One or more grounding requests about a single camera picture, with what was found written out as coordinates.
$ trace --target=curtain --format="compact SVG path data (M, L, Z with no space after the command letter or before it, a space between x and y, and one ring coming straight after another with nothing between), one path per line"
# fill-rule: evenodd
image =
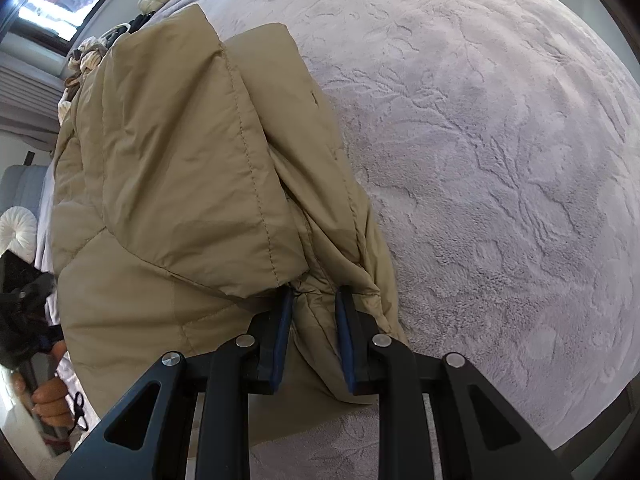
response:
M38 150L56 146L58 101L64 83L15 57L0 52L0 131Z

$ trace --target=window frame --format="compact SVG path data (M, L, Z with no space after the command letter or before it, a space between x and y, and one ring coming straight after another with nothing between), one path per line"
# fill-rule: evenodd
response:
M34 43L37 43L52 52L66 57L71 51L72 47L78 41L84 28L88 25L88 23L95 16L95 13L102 7L102 5L106 1L107 0L98 0L95 3L94 7L84 19L84 22L82 22L82 25L78 27L78 30L76 30L75 35L68 41L60 38L53 32L49 32L48 30L39 27L35 23L31 23L20 18L19 16L16 17L14 23L9 29L9 32L17 34L18 36L25 38L26 40L33 41Z

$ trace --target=tan jacket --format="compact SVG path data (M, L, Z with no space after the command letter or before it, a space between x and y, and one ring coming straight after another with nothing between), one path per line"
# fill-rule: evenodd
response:
M319 424L351 397L334 292L404 339L385 241L334 115L286 27L221 43L198 6L121 38L85 82L56 149L58 303L99 415L164 352L215 350L284 283L295 345L252 442Z

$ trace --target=triangular cutout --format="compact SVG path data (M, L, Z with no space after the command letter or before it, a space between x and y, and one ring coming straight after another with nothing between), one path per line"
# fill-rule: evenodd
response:
M469 397L476 411L482 440L489 451L520 441L520 435L478 386L469 386Z
M133 451L141 449L159 392L160 384L148 384L104 432L107 442L128 447Z

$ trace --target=fleece blanket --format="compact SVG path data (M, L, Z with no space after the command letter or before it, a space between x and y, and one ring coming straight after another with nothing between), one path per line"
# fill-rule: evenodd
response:
M640 89L580 18L557 0L172 0L154 19L194 2L223 40L289 28L416 351L466 354L551 447L616 398L640 369ZM374 421L258 447L254 471L374 478Z

